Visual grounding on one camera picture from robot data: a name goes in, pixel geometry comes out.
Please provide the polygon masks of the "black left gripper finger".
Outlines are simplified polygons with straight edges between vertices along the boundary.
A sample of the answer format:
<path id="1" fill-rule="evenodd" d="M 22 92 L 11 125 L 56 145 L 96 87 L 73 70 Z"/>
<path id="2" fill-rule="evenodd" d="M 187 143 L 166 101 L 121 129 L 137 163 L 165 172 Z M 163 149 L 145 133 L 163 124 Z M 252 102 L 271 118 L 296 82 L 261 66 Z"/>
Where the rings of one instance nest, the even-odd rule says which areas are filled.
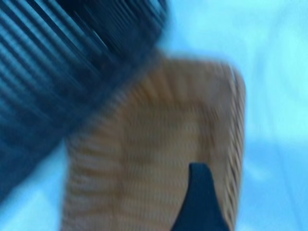
<path id="1" fill-rule="evenodd" d="M 188 188 L 173 231 L 228 231 L 219 208 L 214 180 L 204 163 L 190 163 Z"/>

